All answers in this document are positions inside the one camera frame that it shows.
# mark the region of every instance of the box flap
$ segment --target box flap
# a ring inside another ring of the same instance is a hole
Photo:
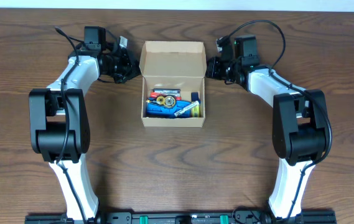
[[[203,42],[146,41],[140,68],[144,77],[204,77]]]

